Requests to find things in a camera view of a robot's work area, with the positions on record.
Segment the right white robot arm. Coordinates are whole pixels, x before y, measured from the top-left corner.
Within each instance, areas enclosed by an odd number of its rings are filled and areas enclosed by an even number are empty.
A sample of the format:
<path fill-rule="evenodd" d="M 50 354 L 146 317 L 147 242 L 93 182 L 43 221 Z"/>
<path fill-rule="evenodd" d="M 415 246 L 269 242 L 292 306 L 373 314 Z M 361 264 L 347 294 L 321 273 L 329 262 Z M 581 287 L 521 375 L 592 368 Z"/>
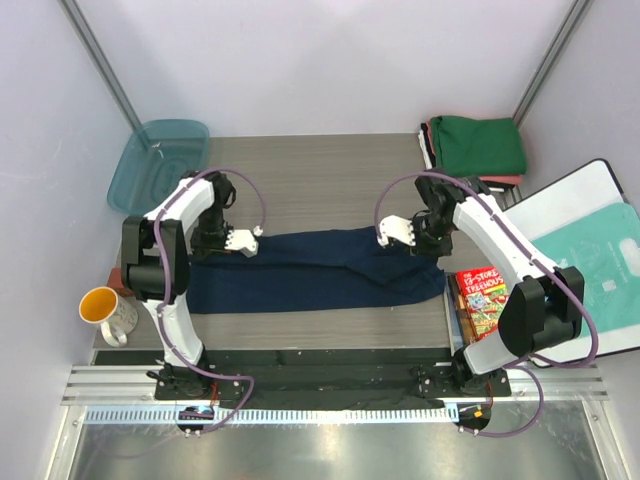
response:
<path fill-rule="evenodd" d="M 457 391 L 475 394 L 495 371 L 580 336 L 584 277 L 577 268 L 559 267 L 536 250 L 480 181 L 425 172 L 414 185 L 426 207 L 411 223 L 414 251 L 432 259 L 448 256 L 452 233 L 459 230 L 509 290 L 496 331 L 454 354 L 451 380 Z"/>

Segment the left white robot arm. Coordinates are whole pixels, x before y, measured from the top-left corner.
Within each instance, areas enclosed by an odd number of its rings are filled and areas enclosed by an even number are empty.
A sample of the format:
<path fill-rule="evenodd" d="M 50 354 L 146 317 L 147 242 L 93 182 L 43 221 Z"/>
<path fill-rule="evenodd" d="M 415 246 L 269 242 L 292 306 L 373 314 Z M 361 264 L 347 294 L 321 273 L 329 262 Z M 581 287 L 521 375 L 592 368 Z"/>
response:
<path fill-rule="evenodd" d="M 159 399 L 200 399 L 216 383 L 187 305 L 190 256 L 244 248 L 243 233 L 224 218 L 235 198 L 224 172 L 191 171 L 157 207 L 122 224 L 122 282 L 150 314 L 163 344 L 160 371 L 148 374 Z"/>

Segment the navy blue t shirt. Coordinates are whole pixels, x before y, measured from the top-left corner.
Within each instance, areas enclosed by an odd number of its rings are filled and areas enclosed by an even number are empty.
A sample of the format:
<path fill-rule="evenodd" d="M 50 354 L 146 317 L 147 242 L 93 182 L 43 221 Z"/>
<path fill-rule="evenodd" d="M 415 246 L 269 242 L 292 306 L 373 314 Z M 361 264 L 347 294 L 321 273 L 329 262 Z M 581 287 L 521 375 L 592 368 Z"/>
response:
<path fill-rule="evenodd" d="M 195 314 L 283 313 L 411 305 L 441 295 L 437 263 L 381 247 L 373 227 L 264 237 L 256 256 L 192 259 Z"/>

